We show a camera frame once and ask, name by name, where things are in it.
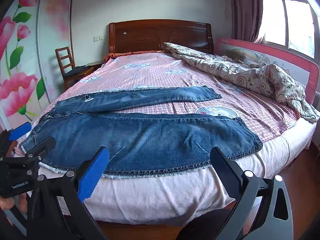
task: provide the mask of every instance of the curtain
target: curtain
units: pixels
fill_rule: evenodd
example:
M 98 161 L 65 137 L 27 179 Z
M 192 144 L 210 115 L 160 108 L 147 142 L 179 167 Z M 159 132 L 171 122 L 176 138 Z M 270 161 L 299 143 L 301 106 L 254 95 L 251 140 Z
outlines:
M 264 0 L 232 0 L 233 38 L 261 42 L 264 32 L 260 30 Z

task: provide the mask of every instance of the blue denim jeans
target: blue denim jeans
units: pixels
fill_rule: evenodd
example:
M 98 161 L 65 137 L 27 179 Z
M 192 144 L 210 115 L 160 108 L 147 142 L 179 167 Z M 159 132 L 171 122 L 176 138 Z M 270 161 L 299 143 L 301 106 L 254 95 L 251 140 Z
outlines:
M 44 115 L 21 146 L 28 151 L 48 136 L 54 137 L 56 148 L 43 163 L 61 170 L 76 170 L 100 146 L 105 146 L 110 162 L 104 176 L 109 178 L 164 176 L 207 167 L 215 146 L 230 159 L 261 150 L 259 137 L 239 117 L 109 112 L 177 100 L 219 98 L 214 94 L 209 88 L 189 87 L 70 98 L 58 102 Z

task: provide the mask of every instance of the white wall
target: white wall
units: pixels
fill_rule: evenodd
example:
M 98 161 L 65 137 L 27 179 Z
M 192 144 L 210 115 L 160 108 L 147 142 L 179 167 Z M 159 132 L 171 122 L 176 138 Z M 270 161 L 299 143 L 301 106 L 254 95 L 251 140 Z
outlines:
M 232 34 L 231 0 L 73 0 L 72 38 L 76 64 L 100 61 L 108 53 L 110 22 L 176 19 L 210 23 L 213 40 Z M 104 35 L 103 41 L 93 41 Z

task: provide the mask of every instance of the orange fringe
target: orange fringe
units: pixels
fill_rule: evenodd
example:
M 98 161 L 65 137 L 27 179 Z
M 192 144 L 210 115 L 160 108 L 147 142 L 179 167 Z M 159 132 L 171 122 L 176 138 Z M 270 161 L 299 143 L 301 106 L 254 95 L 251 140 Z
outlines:
M 107 62 L 111 58 L 117 58 L 121 56 L 128 56 L 128 55 L 137 55 L 137 54 L 144 54 L 144 53 L 159 53 L 163 52 L 162 50 L 147 50 L 147 51 L 137 51 L 137 52 L 127 52 L 127 53 L 109 53 L 103 59 L 103 62 Z

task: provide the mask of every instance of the pink plaid bed sheet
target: pink plaid bed sheet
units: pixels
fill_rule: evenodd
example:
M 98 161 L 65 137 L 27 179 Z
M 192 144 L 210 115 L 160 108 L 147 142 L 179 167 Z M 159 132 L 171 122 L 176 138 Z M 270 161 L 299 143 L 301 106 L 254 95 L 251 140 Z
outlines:
M 236 87 L 222 79 L 217 79 L 193 68 L 182 60 L 164 53 L 147 53 L 110 59 L 102 68 L 83 78 L 59 96 L 41 114 L 50 111 L 57 101 L 74 96 L 106 90 L 131 90 L 147 87 L 189 87 L 208 86 L 222 99 L 199 103 L 166 103 L 121 110 L 121 113 L 145 114 L 193 114 L 202 113 L 206 107 L 227 107 L 240 116 L 248 128 L 265 142 L 281 135 L 292 127 L 300 114 L 282 104 L 255 92 Z M 39 116 L 33 123 L 35 127 Z

